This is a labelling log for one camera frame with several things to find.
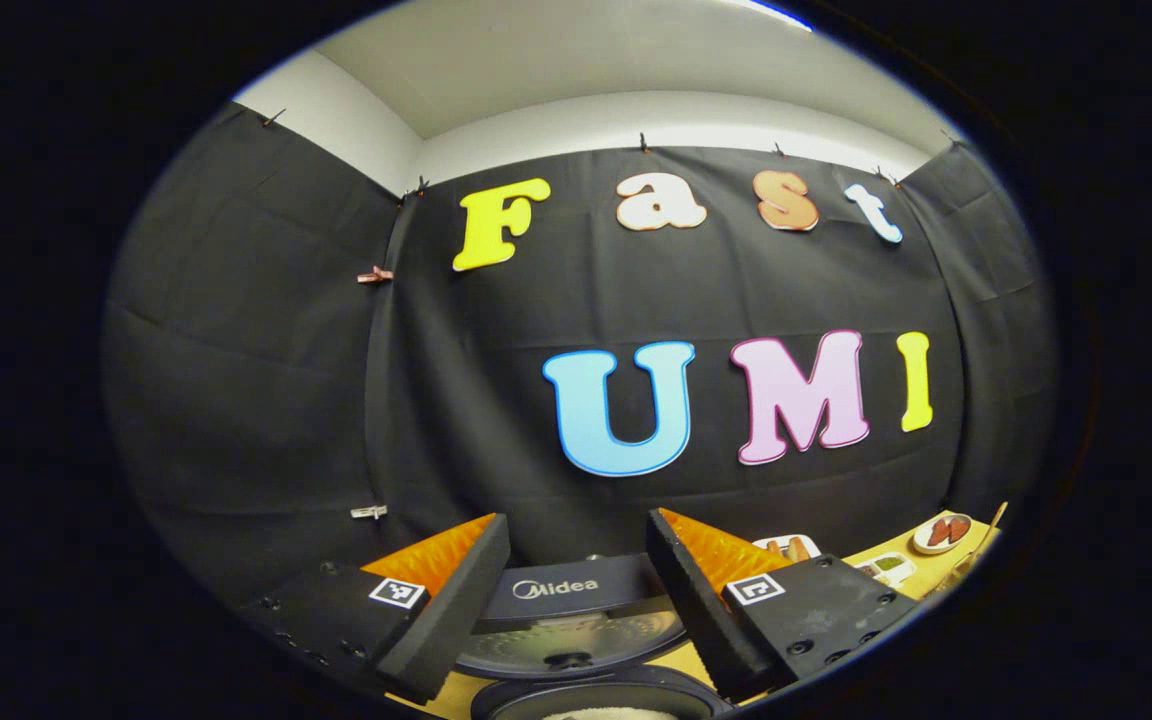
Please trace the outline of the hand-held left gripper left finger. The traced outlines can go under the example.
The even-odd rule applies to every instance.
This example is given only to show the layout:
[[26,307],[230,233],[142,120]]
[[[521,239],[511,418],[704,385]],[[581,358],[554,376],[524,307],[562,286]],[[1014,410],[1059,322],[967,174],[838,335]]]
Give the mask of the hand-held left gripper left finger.
[[488,514],[369,564],[320,562],[243,602],[241,616],[353,691],[424,705],[442,691],[509,559]]

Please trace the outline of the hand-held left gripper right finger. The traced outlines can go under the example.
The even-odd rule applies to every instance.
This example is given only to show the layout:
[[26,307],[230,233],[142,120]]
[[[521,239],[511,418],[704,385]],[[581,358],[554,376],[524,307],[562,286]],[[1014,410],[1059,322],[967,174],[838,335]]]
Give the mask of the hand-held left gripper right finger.
[[649,511],[646,553],[726,700],[829,670],[916,607],[828,553],[791,562],[679,511]]

